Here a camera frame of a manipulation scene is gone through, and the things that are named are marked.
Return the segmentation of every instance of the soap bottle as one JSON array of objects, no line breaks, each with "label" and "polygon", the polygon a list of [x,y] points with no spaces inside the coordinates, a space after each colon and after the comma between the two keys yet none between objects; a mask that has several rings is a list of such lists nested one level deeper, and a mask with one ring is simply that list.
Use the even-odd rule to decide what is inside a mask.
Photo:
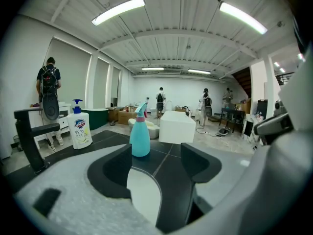
[{"label": "soap bottle", "polygon": [[136,109],[137,118],[133,126],[129,143],[132,144],[132,155],[146,156],[150,152],[150,136],[145,122],[147,102],[143,102]]},{"label": "soap bottle", "polygon": [[92,143],[92,138],[89,129],[89,114],[82,112],[78,106],[78,102],[81,99],[74,99],[76,106],[74,113],[67,116],[67,122],[69,126],[69,132],[73,140],[74,149],[85,148]]}]

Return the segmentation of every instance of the black stand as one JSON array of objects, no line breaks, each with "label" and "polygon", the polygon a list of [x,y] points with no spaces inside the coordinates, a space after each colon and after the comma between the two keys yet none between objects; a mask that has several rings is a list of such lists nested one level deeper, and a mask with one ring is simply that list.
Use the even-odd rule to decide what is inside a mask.
[{"label": "black stand", "polygon": [[17,120],[15,123],[16,130],[19,135],[21,146],[25,155],[30,163],[30,166],[36,173],[40,173],[48,167],[41,157],[39,150],[35,144],[34,137],[60,129],[58,123],[48,124],[45,126],[30,127],[29,115],[30,111],[42,111],[42,109],[25,109],[14,112],[14,118]]}]

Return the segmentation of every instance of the ceiling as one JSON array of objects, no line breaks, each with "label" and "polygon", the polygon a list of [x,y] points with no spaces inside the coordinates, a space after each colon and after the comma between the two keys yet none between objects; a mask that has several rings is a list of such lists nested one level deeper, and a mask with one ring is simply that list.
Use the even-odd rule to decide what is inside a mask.
[{"label": "ceiling", "polygon": [[272,57],[272,62],[277,62],[280,65],[280,67],[274,66],[275,74],[283,74],[280,71],[280,68],[283,68],[285,70],[285,74],[295,72],[298,69],[299,65],[303,63],[303,61],[298,58],[299,53],[300,51],[298,46],[290,46],[286,48],[283,52],[274,55]]},{"label": "ceiling", "polygon": [[223,0],[261,22],[268,28],[264,35],[221,12],[218,0],[145,0],[144,7],[91,23],[124,1],[28,0],[20,14],[79,36],[138,75],[146,74],[142,67],[168,67],[184,75],[189,68],[212,71],[219,78],[293,35],[291,12],[281,0]]}]

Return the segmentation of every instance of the staircase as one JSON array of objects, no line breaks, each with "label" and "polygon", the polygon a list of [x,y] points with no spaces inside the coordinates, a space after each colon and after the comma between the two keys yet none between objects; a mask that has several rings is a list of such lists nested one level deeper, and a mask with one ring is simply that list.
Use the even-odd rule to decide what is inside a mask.
[{"label": "staircase", "polygon": [[250,67],[240,70],[233,74],[233,77],[238,81],[248,97],[251,98],[251,75]]}]

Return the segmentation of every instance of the white cabinet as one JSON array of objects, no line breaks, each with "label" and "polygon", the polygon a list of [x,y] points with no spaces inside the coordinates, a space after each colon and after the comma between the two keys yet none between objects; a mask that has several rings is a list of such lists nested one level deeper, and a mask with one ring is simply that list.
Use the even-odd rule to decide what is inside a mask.
[{"label": "white cabinet", "polygon": [[[59,109],[60,109],[59,124],[60,124],[61,133],[69,131],[69,127],[67,123],[67,115],[70,114],[70,107],[71,107],[71,104],[65,104],[62,102],[59,103]],[[41,114],[44,114],[44,113],[42,111],[29,112],[29,121],[30,121],[30,126],[32,128],[44,125]],[[44,139],[47,139],[45,134],[34,137],[34,140],[38,149],[39,149],[38,141],[44,140]]]}]

